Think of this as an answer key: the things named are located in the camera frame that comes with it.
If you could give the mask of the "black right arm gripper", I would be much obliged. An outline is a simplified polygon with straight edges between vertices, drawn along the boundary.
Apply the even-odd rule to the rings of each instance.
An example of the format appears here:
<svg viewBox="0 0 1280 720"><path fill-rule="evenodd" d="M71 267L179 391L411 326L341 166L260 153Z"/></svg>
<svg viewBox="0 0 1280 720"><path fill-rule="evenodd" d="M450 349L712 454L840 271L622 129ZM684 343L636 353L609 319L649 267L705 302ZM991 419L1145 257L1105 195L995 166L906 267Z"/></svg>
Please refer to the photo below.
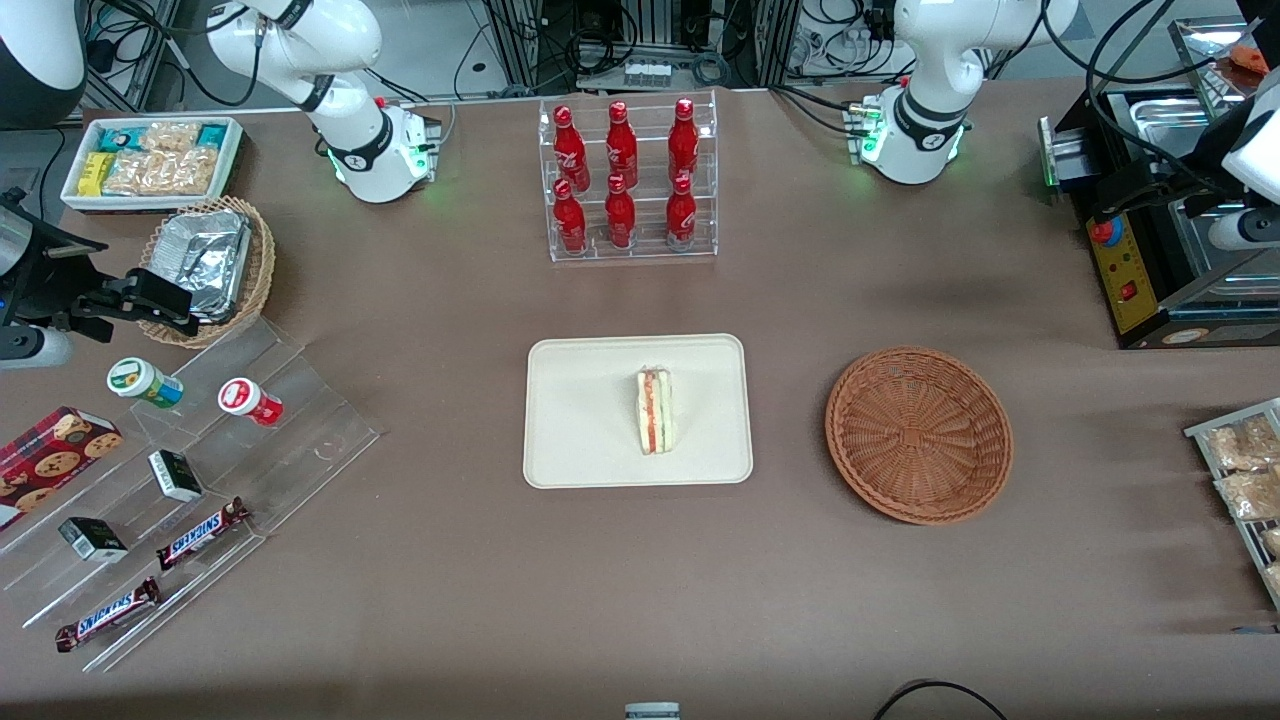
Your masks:
<svg viewBox="0 0 1280 720"><path fill-rule="evenodd" d="M54 225L33 225L23 252L5 270L5 324L52 328L106 345L113 341L111 319L122 310L125 320L197 336L192 293L151 270L134 268L118 281L120 306L110 299L87 299L115 279L90 259L106 250L106 243Z"/></svg>

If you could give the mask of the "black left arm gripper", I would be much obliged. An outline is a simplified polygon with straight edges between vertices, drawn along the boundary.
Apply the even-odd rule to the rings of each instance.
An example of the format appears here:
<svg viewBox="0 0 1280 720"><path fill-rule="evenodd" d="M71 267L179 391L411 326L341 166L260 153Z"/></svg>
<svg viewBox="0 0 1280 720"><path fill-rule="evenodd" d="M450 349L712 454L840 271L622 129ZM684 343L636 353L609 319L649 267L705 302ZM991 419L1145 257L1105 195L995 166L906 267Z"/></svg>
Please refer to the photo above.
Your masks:
<svg viewBox="0 0 1280 720"><path fill-rule="evenodd" d="M1094 187L1094 222L1110 222L1138 206L1166 208L1181 201L1187 218L1196 219L1224 204L1245 201L1244 184L1222 167L1235 143L1235 135L1202 135L1180 160L1142 161L1144 176L1101 178Z"/></svg>

